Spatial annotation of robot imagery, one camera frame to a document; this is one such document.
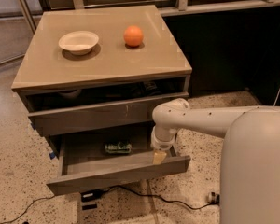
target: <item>wooden tabletop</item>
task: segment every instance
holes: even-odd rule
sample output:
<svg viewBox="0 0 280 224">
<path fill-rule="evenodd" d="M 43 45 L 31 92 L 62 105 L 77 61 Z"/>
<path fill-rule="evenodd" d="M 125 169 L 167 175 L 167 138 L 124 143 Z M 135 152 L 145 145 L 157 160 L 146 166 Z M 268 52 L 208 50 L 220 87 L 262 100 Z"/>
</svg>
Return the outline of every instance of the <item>wooden tabletop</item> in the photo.
<svg viewBox="0 0 280 224">
<path fill-rule="evenodd" d="M 129 25 L 139 26 L 143 44 L 123 40 Z M 99 44 L 85 56 L 62 50 L 58 42 L 74 31 L 91 31 Z M 94 83 L 186 75 L 191 67 L 155 6 L 45 12 L 12 84 L 12 90 L 65 89 Z"/>
</svg>

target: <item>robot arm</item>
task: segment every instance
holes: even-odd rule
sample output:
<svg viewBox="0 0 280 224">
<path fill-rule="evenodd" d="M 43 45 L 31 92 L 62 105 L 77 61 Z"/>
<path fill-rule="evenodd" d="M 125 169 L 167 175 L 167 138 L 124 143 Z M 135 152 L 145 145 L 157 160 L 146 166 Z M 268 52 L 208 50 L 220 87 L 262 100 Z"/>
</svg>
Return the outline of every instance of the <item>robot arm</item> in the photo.
<svg viewBox="0 0 280 224">
<path fill-rule="evenodd" d="M 151 134 L 154 149 L 166 151 L 175 142 L 180 128 L 224 138 L 227 130 L 245 112 L 258 106 L 190 109 L 184 99 L 158 105 L 152 113 L 156 123 Z"/>
</svg>

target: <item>speckled floor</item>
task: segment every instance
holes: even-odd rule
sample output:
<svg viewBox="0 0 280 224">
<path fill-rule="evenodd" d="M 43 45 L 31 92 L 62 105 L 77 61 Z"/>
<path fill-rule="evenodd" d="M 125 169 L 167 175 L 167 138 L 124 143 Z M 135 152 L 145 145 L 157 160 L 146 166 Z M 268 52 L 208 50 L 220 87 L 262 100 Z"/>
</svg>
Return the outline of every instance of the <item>speckled floor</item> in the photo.
<svg viewBox="0 0 280 224">
<path fill-rule="evenodd" d="M 49 145 L 31 128 L 27 111 L 10 89 L 19 65 L 0 68 L 0 223 L 18 217 L 33 200 L 51 197 L 46 182 L 58 169 L 58 160 L 49 158 Z M 249 92 L 239 91 L 192 98 L 189 103 L 192 108 L 202 108 L 256 105 L 257 101 Z M 219 193 L 222 139 L 180 130 L 177 142 L 179 152 L 191 156 L 186 173 L 126 187 L 193 207 L 205 205 L 209 192 Z M 218 206 L 191 211 L 181 204 L 139 197 L 124 189 L 112 190 L 92 203 L 97 204 L 96 209 L 82 211 L 79 194 L 40 200 L 13 223 L 219 223 Z"/>
</svg>

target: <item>drawer front panel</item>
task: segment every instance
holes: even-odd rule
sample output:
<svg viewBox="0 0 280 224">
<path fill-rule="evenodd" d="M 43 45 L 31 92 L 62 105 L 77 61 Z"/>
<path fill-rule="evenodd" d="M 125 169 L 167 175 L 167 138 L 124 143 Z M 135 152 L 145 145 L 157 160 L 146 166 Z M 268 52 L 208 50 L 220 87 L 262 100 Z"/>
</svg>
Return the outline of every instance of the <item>drawer front panel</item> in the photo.
<svg viewBox="0 0 280 224">
<path fill-rule="evenodd" d="M 31 113 L 29 119 L 41 136 L 76 133 L 151 120 L 156 105 L 177 97 L 188 97 L 188 93 L 41 111 Z"/>
<path fill-rule="evenodd" d="M 103 189 L 115 185 L 122 185 L 151 179 L 155 177 L 174 175 L 186 172 L 189 167 L 189 156 L 171 157 L 160 165 L 149 163 L 128 165 L 126 168 L 105 170 L 104 172 L 89 172 L 76 175 L 61 176 L 48 182 L 48 187 L 55 195 L 74 192 L 85 192 L 93 189 Z"/>
</svg>

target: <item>orange ball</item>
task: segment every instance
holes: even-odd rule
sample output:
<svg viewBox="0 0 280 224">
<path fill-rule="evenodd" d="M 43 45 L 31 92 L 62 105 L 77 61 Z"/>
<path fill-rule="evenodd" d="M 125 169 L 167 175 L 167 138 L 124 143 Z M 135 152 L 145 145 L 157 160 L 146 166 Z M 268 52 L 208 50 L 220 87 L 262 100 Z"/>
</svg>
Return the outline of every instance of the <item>orange ball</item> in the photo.
<svg viewBox="0 0 280 224">
<path fill-rule="evenodd" d="M 138 26 L 129 26 L 124 31 L 123 38 L 130 47 L 138 47 L 143 41 L 143 33 Z"/>
</svg>

